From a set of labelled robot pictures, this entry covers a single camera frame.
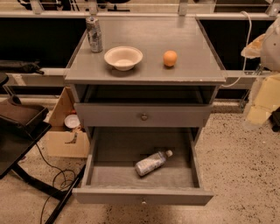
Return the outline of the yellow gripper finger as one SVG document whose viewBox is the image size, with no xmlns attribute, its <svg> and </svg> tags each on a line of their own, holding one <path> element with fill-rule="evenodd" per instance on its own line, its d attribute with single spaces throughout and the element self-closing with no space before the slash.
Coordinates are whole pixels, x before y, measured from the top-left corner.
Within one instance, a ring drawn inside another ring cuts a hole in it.
<svg viewBox="0 0 280 224">
<path fill-rule="evenodd" d="M 247 59 L 259 58 L 261 56 L 261 49 L 263 46 L 265 34 L 262 34 L 250 42 L 241 51 L 241 56 Z"/>
<path fill-rule="evenodd" d="M 280 107 L 280 73 L 273 73 L 261 82 L 253 97 L 246 121 L 253 125 L 264 124 Z"/>
</svg>

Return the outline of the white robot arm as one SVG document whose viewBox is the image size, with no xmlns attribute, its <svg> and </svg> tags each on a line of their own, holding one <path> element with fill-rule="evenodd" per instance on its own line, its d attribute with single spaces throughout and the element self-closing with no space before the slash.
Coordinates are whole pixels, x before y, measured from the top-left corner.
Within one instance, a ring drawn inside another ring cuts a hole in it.
<svg viewBox="0 0 280 224">
<path fill-rule="evenodd" d="M 262 81 L 246 117 L 247 122 L 261 125 L 280 107 L 280 18 L 264 34 L 244 47 L 241 56 L 259 58 L 261 66 L 272 72 Z"/>
</svg>

